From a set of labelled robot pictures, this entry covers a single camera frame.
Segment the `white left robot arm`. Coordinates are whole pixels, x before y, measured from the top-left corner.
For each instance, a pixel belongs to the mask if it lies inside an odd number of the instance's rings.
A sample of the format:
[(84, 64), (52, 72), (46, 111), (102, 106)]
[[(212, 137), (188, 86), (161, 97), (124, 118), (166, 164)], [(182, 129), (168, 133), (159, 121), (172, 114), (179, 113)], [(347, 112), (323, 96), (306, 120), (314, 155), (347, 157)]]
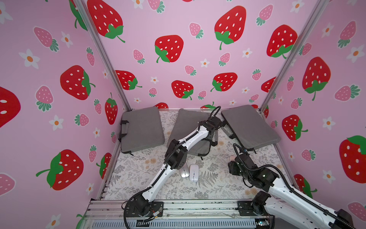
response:
[(165, 160), (160, 171), (146, 189), (134, 194), (124, 207), (124, 218), (135, 213), (145, 216), (149, 213), (161, 187), (167, 179), (186, 163), (188, 151), (200, 141), (210, 141), (215, 132), (221, 127), (222, 121), (216, 116), (200, 121), (198, 127), (188, 136), (180, 140), (172, 140), (165, 154)]

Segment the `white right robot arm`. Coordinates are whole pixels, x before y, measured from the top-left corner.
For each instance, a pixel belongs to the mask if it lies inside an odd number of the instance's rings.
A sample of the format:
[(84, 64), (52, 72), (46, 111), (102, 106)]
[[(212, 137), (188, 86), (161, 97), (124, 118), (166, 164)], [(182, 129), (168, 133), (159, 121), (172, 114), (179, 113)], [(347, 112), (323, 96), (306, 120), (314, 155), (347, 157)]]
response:
[(229, 172), (240, 176), (249, 188), (260, 192), (252, 200), (256, 215), (265, 213), (281, 218), (300, 229), (352, 229), (352, 216), (345, 210), (329, 208), (293, 188), (284, 174), (273, 165), (258, 167), (248, 152), (234, 143), (234, 161)]

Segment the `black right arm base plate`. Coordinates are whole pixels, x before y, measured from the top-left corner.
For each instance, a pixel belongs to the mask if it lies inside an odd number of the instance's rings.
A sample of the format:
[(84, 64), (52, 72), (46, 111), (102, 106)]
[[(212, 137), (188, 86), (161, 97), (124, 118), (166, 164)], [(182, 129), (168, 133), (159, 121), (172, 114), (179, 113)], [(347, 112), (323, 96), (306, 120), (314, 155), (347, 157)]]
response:
[(237, 211), (240, 216), (263, 216), (266, 214), (263, 204), (256, 201), (238, 201)]

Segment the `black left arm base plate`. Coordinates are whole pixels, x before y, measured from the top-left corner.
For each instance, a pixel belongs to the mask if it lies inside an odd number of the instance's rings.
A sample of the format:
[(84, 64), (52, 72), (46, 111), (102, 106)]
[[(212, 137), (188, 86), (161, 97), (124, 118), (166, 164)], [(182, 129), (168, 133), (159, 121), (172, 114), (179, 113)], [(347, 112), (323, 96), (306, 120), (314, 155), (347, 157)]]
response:
[(139, 203), (131, 201), (124, 207), (124, 213), (128, 218), (136, 217), (161, 217), (163, 215), (164, 202)]

